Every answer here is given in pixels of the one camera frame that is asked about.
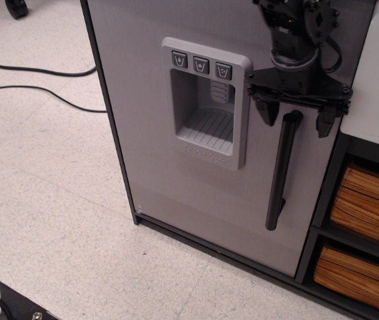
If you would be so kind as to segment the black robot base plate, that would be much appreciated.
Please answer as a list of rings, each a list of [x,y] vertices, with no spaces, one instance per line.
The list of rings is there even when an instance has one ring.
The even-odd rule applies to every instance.
[[[14,319],[58,320],[54,314],[26,298],[8,285],[0,282],[1,299],[10,309]]]

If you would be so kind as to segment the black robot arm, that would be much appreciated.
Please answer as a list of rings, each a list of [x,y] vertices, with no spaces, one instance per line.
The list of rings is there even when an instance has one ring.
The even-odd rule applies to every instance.
[[[318,110],[316,130],[327,137],[337,117],[348,113],[353,91],[330,76],[342,64],[331,38],[339,12],[329,1],[255,1],[271,32],[272,68],[245,75],[248,94],[263,121],[274,125],[281,103]]]

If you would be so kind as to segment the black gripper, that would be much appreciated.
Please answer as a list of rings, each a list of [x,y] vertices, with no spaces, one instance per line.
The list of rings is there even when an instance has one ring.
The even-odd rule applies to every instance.
[[[311,64],[295,69],[275,66],[249,71],[245,75],[248,94],[268,126],[274,125],[281,103],[317,109],[316,130],[319,138],[325,138],[336,116],[346,115],[350,108],[352,89],[330,76],[341,64],[342,55],[338,54],[337,61],[324,68],[318,55]]]

